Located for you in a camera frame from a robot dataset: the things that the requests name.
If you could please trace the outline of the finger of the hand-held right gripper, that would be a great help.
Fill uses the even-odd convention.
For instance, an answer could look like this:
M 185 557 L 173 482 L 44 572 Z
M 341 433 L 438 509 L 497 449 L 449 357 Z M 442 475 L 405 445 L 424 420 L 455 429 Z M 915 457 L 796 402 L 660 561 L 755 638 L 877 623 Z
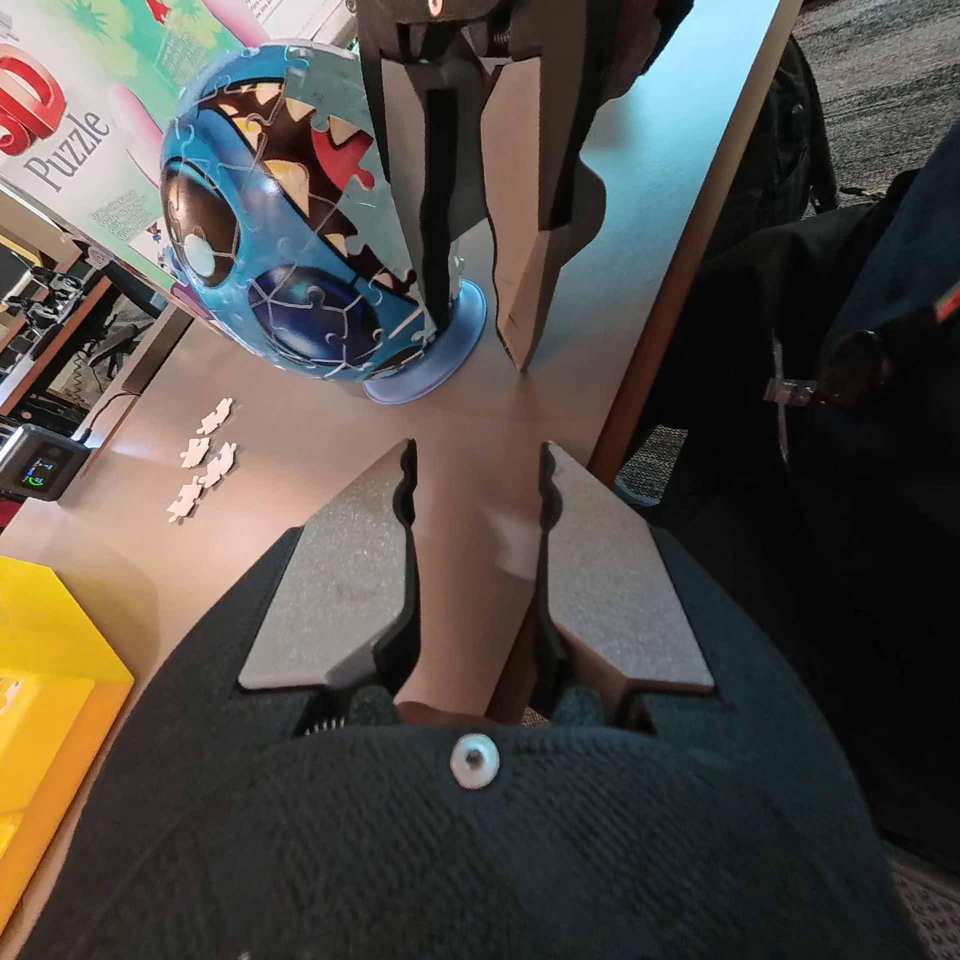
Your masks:
M 581 160 L 574 168 L 570 222 L 541 225 L 541 63 L 527 58 L 504 64 L 481 115 L 496 332 L 522 374 L 544 335 L 561 271 L 594 239 L 594 172 Z
M 484 75 L 465 58 L 383 59 L 392 198 L 426 311 L 438 333 L 459 295 L 455 242 L 488 217 L 481 155 Z

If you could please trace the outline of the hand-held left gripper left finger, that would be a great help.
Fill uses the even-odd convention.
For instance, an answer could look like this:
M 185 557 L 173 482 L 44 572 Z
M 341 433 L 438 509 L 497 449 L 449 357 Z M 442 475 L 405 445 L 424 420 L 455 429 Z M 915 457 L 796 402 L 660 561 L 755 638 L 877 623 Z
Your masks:
M 417 480 L 417 444 L 404 438 L 306 521 L 239 672 L 243 690 L 400 692 L 422 647 Z

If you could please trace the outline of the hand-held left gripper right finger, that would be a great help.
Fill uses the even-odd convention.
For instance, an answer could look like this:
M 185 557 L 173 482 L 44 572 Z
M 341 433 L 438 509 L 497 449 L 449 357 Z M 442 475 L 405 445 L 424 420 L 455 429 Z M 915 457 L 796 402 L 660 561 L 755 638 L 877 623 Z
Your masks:
M 638 694 L 714 694 L 647 522 L 558 443 L 539 453 L 531 709 L 551 718 L 580 688 L 598 696 L 607 722 L 622 724 Z

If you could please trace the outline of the blue cartoon puzzle ball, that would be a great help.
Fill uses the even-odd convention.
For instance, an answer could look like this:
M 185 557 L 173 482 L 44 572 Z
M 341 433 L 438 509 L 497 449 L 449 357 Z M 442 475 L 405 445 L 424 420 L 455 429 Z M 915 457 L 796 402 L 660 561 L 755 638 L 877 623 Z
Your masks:
M 216 61 L 181 93 L 159 192 L 179 288 L 271 365 L 364 383 L 439 333 L 356 54 L 269 41 Z

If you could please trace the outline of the colourful puzzle box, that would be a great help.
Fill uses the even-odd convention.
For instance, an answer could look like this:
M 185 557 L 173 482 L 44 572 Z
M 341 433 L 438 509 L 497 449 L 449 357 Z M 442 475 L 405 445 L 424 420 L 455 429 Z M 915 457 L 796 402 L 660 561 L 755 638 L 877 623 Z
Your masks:
M 182 93 L 273 40 L 244 1 L 3 1 L 2 183 L 162 295 L 162 136 Z

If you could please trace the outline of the person's dark clothing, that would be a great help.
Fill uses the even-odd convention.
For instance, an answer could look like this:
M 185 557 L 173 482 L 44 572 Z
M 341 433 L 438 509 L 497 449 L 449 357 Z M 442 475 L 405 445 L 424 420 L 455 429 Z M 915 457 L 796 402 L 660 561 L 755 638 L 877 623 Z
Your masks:
M 685 432 L 647 517 L 784 655 L 880 833 L 954 874 L 958 275 L 955 122 L 882 199 L 704 260 L 629 447 Z

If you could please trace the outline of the black backpack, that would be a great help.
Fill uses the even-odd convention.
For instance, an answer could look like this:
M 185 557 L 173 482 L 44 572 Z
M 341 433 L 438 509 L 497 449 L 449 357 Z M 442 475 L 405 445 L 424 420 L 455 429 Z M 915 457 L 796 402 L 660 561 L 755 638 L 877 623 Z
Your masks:
M 821 97 L 810 64 L 790 36 L 703 259 L 759 231 L 836 210 L 838 187 Z

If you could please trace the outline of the yellow plastic bin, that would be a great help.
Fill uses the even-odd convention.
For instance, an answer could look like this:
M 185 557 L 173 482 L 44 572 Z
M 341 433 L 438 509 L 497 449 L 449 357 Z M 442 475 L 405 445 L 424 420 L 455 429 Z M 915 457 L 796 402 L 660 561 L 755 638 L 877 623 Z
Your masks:
M 1 927 L 135 679 L 54 571 L 1 559 Z

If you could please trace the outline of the black power bank with screen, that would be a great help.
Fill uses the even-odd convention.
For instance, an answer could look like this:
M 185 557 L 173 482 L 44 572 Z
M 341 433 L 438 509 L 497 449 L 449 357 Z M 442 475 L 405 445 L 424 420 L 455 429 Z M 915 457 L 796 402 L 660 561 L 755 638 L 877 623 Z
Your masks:
M 91 454 L 77 440 L 40 426 L 20 425 L 1 445 L 2 495 L 58 501 Z

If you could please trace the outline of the background wooden desk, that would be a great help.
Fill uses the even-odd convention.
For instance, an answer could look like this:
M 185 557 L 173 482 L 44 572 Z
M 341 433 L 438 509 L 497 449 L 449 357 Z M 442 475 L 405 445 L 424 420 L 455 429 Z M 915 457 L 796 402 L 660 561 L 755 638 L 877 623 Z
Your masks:
M 42 397 L 56 377 L 58 356 L 72 354 L 94 315 L 106 313 L 119 289 L 103 271 L 78 260 L 66 271 L 32 265 L 2 301 L 1 413 L 14 418 Z

